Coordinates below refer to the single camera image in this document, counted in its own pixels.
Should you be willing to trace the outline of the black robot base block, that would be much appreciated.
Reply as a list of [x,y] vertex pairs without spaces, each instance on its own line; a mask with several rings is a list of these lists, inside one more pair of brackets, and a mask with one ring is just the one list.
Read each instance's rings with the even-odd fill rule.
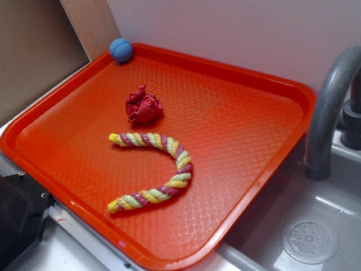
[[50,203],[50,193],[31,176],[1,177],[1,270],[40,244]]

